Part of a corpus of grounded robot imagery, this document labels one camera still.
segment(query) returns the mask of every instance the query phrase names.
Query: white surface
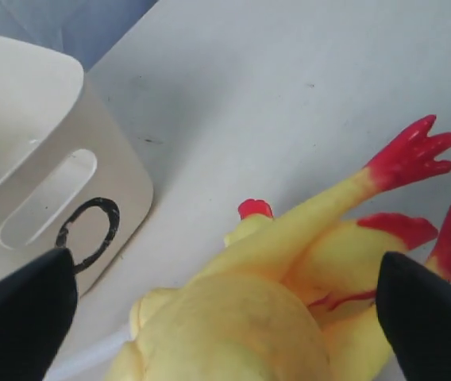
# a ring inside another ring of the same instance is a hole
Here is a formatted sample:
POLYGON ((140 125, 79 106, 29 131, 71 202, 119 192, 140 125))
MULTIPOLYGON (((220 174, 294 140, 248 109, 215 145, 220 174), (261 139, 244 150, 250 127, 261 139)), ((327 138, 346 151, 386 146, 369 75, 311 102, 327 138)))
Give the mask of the white surface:
MULTIPOLYGON (((222 248, 244 199, 281 214, 421 116, 451 130, 451 2, 161 0, 91 80, 147 165, 156 205, 82 300, 63 353, 118 329, 148 289, 188 279, 222 248)), ((451 174, 355 214, 439 225, 450 202, 451 174)), ((397 367, 380 379, 400 379, 397 367)))
POLYGON ((65 52, 88 69, 155 0, 0 0, 0 35, 65 52))
POLYGON ((82 295, 151 204, 151 179, 79 62, 0 37, 0 279, 55 245, 76 264, 103 248, 77 275, 82 295))

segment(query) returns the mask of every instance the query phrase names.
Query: black object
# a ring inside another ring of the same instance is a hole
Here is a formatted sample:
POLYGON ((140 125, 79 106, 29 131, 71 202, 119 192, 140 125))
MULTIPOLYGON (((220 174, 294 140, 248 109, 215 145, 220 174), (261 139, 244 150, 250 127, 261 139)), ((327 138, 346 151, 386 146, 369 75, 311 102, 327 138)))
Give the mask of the black object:
POLYGON ((407 381, 451 381, 451 284, 407 256, 388 252, 376 305, 407 381))
POLYGON ((0 381, 41 381, 70 329, 74 262, 53 249, 0 281, 0 381))

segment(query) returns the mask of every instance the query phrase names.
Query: rubber chicken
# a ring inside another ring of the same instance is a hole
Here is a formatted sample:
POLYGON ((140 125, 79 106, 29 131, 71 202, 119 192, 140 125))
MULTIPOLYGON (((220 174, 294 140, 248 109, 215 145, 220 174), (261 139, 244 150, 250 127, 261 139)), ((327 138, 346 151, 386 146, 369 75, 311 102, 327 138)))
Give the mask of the rubber chicken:
POLYGON ((381 192, 451 171, 434 160, 451 148, 451 133, 427 136, 434 122, 416 121, 356 174, 281 217, 265 202, 242 204, 221 253, 184 287, 135 303, 135 338, 106 380, 373 380, 392 356, 372 304, 383 254, 437 237, 426 266, 451 281, 451 207, 440 233, 402 214, 340 218, 381 192), (322 318, 357 299, 367 304, 322 318))

